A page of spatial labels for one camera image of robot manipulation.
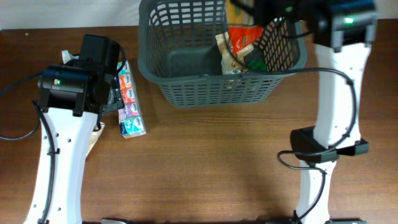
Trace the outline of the orange spaghetti pasta packet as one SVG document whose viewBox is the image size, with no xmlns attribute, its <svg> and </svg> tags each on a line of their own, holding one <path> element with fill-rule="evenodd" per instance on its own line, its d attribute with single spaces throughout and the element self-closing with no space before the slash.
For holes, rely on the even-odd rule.
<svg viewBox="0 0 398 224">
<path fill-rule="evenodd" d="M 225 3 L 229 39 L 234 54 L 240 53 L 263 33 L 264 28 L 255 25 L 254 16 L 249 13 L 254 3 L 254 0 L 227 0 Z"/>
</svg>

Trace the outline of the beige brown snack pouch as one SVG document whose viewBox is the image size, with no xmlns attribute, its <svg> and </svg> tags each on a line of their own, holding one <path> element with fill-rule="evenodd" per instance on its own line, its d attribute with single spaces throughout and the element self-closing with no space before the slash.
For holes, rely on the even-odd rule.
<svg viewBox="0 0 398 224">
<path fill-rule="evenodd" d="M 88 149 L 86 152 L 86 157 L 88 157 L 88 155 L 94 148 L 95 144 L 97 143 L 98 139 L 100 138 L 100 136 L 105 128 L 105 124 L 103 122 L 100 122 L 99 124 L 100 124 L 100 127 L 95 126 L 95 129 L 91 134 Z"/>
</svg>

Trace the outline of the green lidded small jar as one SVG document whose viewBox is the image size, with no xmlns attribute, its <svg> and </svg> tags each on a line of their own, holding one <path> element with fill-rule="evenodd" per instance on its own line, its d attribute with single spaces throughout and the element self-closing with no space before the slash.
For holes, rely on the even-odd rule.
<svg viewBox="0 0 398 224">
<path fill-rule="evenodd" d="M 253 60 L 248 63 L 248 69 L 250 70 L 255 70 L 255 71 L 260 71 L 260 72 L 267 72 L 268 67 L 267 65 L 260 60 Z"/>
</svg>

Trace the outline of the colourful Kleenex tissue multipack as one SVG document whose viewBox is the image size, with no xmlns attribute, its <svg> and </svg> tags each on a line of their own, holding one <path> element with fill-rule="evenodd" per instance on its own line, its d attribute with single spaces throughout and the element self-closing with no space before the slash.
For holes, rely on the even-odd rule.
<svg viewBox="0 0 398 224">
<path fill-rule="evenodd" d="M 126 61 L 123 67 L 121 65 L 122 62 L 119 62 L 118 67 L 121 68 L 121 71 L 118 73 L 118 82 L 124 106 L 118 109 L 119 127 L 121 136 L 124 139 L 129 139 L 145 135 L 146 127 L 130 64 Z"/>
</svg>

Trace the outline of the grey plastic lattice basket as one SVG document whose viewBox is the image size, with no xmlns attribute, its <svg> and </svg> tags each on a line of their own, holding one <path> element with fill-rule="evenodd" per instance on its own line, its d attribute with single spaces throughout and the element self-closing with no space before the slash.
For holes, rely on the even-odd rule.
<svg viewBox="0 0 398 224">
<path fill-rule="evenodd" d="M 307 61 L 299 23 L 275 19 L 245 61 L 259 71 L 222 71 L 217 39 L 226 37 L 224 1 L 142 1 L 138 67 L 180 108 L 257 103 Z"/>
</svg>

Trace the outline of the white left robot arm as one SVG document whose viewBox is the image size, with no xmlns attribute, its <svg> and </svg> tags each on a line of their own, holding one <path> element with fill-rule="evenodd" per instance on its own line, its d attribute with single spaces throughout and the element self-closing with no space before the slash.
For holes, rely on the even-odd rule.
<svg viewBox="0 0 398 224">
<path fill-rule="evenodd" d="M 42 128 L 40 158 L 26 223 L 82 223 L 86 153 L 124 55 L 116 41 L 86 34 L 79 58 L 40 74 L 34 102 Z"/>
</svg>

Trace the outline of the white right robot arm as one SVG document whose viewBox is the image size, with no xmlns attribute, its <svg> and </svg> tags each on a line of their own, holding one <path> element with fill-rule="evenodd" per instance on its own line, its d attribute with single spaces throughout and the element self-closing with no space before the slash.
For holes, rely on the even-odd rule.
<svg viewBox="0 0 398 224">
<path fill-rule="evenodd" d="M 377 7 L 372 0 L 255 1 L 234 5 L 257 26 L 273 19 L 305 21 L 313 35 L 319 74 L 317 121 L 290 134 L 290 154 L 299 160 L 300 198 L 292 223 L 330 223 L 328 199 L 340 156 L 369 150 L 359 130 L 361 84 L 376 37 Z"/>
</svg>

